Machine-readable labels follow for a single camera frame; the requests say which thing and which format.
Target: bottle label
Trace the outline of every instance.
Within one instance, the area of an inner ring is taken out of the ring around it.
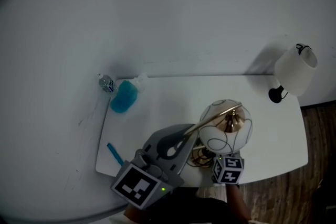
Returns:
[[[110,83],[109,83],[108,87],[109,87],[109,90],[110,90],[111,92],[114,92],[113,80],[110,80]]]

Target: black pants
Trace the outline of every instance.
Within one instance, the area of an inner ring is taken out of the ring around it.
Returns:
[[[178,188],[156,202],[150,211],[150,223],[229,223],[237,221],[227,203],[213,198],[198,198],[197,188]]]

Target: person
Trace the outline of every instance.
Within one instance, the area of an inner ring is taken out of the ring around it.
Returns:
[[[237,185],[226,185],[227,203],[214,198],[196,197],[198,188],[177,188],[173,194],[139,210],[129,204],[123,215],[110,218],[112,224],[147,223],[261,223],[251,220]]]

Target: wooden floor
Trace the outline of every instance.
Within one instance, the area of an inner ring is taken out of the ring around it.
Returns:
[[[240,186],[253,219],[269,224],[316,223],[312,194],[336,153],[336,104],[302,109],[309,163],[289,173]],[[199,190],[201,197],[225,200],[225,188]]]

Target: blue pen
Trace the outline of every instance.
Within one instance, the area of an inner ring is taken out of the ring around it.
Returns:
[[[123,166],[124,162],[122,160],[122,158],[119,156],[119,154],[117,153],[116,149],[110,144],[107,144],[107,147],[109,148],[110,152],[113,154],[113,156],[115,157],[115,159],[117,160],[117,162]]]

